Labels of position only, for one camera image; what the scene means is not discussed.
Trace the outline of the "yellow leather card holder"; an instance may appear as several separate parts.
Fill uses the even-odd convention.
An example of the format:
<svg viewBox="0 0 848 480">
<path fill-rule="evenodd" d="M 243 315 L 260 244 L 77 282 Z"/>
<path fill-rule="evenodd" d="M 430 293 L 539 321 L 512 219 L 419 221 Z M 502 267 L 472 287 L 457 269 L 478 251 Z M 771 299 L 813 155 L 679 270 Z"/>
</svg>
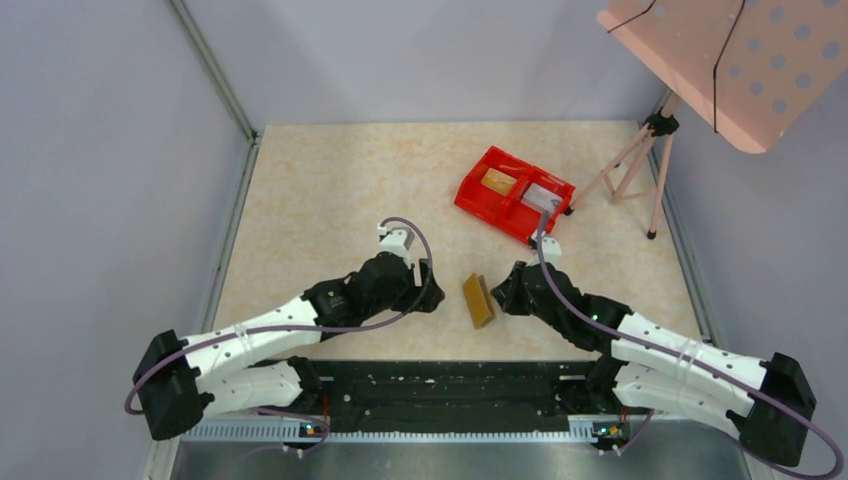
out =
<svg viewBox="0 0 848 480">
<path fill-rule="evenodd" d="M 482 329 L 497 316 L 493 298 L 482 275 L 471 274 L 462 285 L 462 293 L 475 329 Z"/>
</svg>

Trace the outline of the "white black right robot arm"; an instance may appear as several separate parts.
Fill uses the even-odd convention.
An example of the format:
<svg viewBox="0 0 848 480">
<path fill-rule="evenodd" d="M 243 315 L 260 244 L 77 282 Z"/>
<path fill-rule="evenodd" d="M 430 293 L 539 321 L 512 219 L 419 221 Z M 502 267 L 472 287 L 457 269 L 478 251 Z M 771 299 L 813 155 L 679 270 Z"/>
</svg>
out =
<svg viewBox="0 0 848 480">
<path fill-rule="evenodd" d="M 779 352 L 768 360 L 734 354 L 675 333 L 626 304 L 581 292 L 549 263 L 516 262 L 492 295 L 503 312 L 536 317 L 578 348 L 600 353 L 587 378 L 599 409 L 685 416 L 767 462 L 799 465 L 807 428 L 754 395 L 811 419 L 817 400 L 796 359 Z"/>
</svg>

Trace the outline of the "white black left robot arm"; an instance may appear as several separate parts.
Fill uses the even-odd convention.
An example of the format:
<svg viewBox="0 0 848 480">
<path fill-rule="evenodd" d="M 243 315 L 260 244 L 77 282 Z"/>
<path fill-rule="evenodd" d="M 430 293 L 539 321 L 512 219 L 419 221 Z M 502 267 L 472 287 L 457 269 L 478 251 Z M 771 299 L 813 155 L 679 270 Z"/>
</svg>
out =
<svg viewBox="0 0 848 480">
<path fill-rule="evenodd" d="M 156 441 L 175 438 L 205 418 L 255 407 L 311 407 L 320 392 L 315 368 L 293 356 L 279 366 L 262 361 L 296 347 L 375 329 L 413 312 L 431 313 L 443 300 L 431 257 L 416 265 L 381 252 L 344 277 L 324 280 L 254 318 L 186 337 L 154 336 L 136 367 L 125 402 L 144 417 Z"/>
</svg>

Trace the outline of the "white card in bin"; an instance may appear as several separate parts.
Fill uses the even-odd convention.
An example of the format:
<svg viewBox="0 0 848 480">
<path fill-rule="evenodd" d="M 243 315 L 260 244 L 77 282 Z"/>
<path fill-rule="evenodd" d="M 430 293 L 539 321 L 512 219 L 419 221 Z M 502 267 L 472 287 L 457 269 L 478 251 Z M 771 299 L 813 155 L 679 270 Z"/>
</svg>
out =
<svg viewBox="0 0 848 480">
<path fill-rule="evenodd" d="M 553 216 L 563 202 L 563 198 L 541 185 L 531 183 L 522 194 L 521 202 L 529 208 Z"/>
</svg>

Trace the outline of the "orange card in bin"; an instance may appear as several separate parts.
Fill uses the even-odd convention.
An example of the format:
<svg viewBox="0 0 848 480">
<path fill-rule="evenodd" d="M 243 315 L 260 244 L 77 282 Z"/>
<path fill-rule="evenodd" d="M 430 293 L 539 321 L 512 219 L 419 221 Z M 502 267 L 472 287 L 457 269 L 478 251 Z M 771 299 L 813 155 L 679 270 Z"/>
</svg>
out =
<svg viewBox="0 0 848 480">
<path fill-rule="evenodd" d="M 516 178 L 494 168 L 489 168 L 480 181 L 484 187 L 502 196 L 507 196 L 516 182 Z"/>
</svg>

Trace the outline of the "red two-compartment plastic bin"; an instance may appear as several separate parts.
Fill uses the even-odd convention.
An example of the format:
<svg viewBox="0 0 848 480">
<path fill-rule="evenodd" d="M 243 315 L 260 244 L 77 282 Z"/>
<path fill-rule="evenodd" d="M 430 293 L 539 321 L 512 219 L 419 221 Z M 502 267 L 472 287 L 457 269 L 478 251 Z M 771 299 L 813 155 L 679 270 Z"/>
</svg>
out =
<svg viewBox="0 0 848 480">
<path fill-rule="evenodd" d="M 517 179 L 507 196 L 499 195 L 480 183 L 489 168 L 501 170 Z M 541 185 L 563 198 L 553 216 L 539 213 L 521 202 L 522 194 L 531 183 Z M 537 231 L 542 217 L 547 218 L 544 231 L 552 232 L 558 217 L 569 206 L 575 191 L 576 187 L 571 183 L 501 148 L 491 146 L 462 180 L 454 198 L 454 205 L 495 229 L 528 243 L 529 238 Z"/>
</svg>

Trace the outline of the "pink perforated music stand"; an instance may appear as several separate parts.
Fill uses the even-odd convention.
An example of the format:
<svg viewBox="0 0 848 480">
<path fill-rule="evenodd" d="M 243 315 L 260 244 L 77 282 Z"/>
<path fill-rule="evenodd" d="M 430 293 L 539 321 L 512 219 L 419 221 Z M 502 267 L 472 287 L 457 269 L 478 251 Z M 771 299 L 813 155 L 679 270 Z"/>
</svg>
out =
<svg viewBox="0 0 848 480">
<path fill-rule="evenodd" d="M 564 214 L 599 185 L 614 202 L 632 199 L 632 178 L 662 139 L 648 192 L 649 239 L 657 234 L 680 104 L 737 150 L 762 154 L 847 68 L 844 1 L 610 1 L 597 20 L 670 93 Z"/>
</svg>

